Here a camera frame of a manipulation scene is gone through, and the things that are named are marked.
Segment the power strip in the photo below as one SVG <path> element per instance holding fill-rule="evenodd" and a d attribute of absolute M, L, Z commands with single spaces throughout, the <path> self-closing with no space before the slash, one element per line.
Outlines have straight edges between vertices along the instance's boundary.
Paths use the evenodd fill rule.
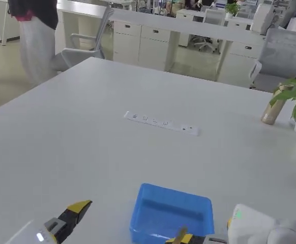
<path fill-rule="evenodd" d="M 153 117 L 149 117 L 146 115 L 140 115 L 138 113 L 132 113 L 130 111 L 126 112 L 124 115 L 124 118 L 136 121 L 139 123 L 151 125 L 151 126 L 157 126 L 160 128 L 165 128 L 173 131 L 181 131 L 183 133 L 192 135 L 192 136 L 199 136 L 200 129 L 196 126 L 189 126 L 189 125 L 179 125 L 177 126 L 173 121 L 171 120 L 159 120 Z"/>

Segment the office chair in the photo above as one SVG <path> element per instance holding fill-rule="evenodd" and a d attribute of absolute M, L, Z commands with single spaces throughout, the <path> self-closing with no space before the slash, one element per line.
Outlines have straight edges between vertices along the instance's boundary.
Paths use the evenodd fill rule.
<path fill-rule="evenodd" d="M 249 19 L 251 18 L 251 15 L 252 15 L 251 9 L 241 8 L 239 12 L 236 14 L 236 17 Z"/>
<path fill-rule="evenodd" d="M 273 92 L 280 82 L 290 78 L 296 78 L 296 32 L 269 29 L 250 72 L 251 88 Z"/>
<path fill-rule="evenodd" d="M 224 25 L 226 12 L 223 10 L 216 9 L 206 9 L 205 18 L 203 19 L 204 23 Z M 195 43 L 194 46 L 200 46 L 199 50 L 202 47 L 209 47 L 213 52 L 218 49 L 218 40 L 212 39 L 212 43 L 207 41 L 208 38 L 202 38 L 202 42 Z"/>
<path fill-rule="evenodd" d="M 84 36 L 80 34 L 72 34 L 70 39 L 73 48 L 65 48 L 61 53 L 58 53 L 55 57 L 53 57 L 51 61 L 51 67 L 56 71 L 65 71 L 78 63 L 84 61 L 89 57 L 98 57 L 105 59 L 105 55 L 101 46 L 101 41 L 103 37 L 103 33 L 108 24 L 108 20 L 110 16 L 113 14 L 114 10 L 108 5 L 105 9 L 103 18 L 99 25 L 97 35 L 95 37 Z M 77 49 L 74 39 L 87 39 L 95 42 L 95 48 L 91 50 L 80 50 Z"/>

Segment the blue container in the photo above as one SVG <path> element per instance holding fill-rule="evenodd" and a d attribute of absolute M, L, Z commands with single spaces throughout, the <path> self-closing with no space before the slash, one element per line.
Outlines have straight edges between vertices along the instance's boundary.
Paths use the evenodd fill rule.
<path fill-rule="evenodd" d="M 214 234 L 211 200 L 150 184 L 142 184 L 132 213 L 130 232 L 137 244 L 164 244 L 181 227 L 188 233 Z"/>

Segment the white led light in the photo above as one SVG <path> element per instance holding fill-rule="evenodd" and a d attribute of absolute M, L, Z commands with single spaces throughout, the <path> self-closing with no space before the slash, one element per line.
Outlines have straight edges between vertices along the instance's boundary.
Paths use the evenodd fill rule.
<path fill-rule="evenodd" d="M 42 236 L 41 233 L 37 233 L 36 236 L 40 242 L 44 241 L 44 237 Z"/>

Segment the green led light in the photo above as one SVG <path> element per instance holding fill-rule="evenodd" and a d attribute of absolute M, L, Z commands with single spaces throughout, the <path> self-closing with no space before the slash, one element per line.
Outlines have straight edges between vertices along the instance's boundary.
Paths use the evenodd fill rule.
<path fill-rule="evenodd" d="M 241 216 L 241 211 L 237 211 L 236 213 L 235 213 L 235 218 L 238 218 L 238 219 L 240 219 L 242 216 Z"/>

